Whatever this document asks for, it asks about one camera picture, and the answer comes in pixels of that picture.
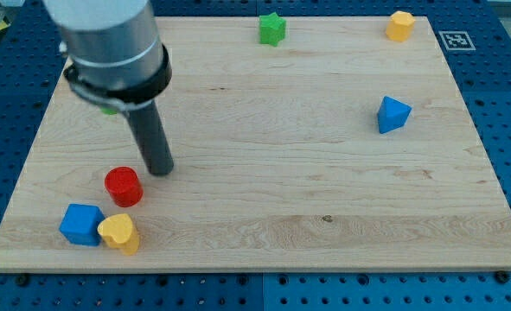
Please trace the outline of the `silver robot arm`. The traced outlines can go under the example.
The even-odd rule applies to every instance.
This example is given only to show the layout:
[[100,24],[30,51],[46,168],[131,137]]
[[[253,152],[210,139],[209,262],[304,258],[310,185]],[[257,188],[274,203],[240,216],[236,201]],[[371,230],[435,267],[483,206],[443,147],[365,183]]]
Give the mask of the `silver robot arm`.
[[72,64],[64,77],[84,100],[136,110],[169,85],[172,69],[149,0],[44,0]]

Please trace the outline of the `green block behind arm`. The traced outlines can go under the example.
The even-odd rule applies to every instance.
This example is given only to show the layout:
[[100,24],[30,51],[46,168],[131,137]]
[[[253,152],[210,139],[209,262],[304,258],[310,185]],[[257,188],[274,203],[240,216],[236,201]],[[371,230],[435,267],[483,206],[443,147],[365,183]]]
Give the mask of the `green block behind arm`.
[[105,115],[116,115],[118,114],[118,111],[115,111],[113,109],[110,109],[110,108],[99,108],[100,111],[105,114]]

